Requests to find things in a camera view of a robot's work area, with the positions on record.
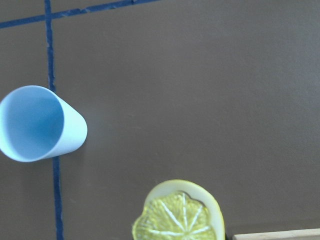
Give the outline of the wooden cutting board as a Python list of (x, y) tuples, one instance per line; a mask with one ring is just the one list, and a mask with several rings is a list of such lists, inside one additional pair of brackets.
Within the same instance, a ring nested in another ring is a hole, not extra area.
[(299, 229), (274, 232), (235, 234), (233, 240), (319, 240), (320, 229)]

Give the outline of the lemon slice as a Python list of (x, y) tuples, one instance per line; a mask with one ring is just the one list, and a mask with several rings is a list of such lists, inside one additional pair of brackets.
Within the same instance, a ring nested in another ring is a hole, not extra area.
[(147, 195), (132, 226), (135, 240), (224, 240), (225, 222), (217, 200), (203, 187), (171, 179)]

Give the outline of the light blue cup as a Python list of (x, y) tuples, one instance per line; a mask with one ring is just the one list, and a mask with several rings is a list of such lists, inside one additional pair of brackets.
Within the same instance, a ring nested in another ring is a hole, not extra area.
[(0, 149), (18, 162), (71, 153), (87, 138), (84, 117), (53, 91), (27, 85), (0, 103)]

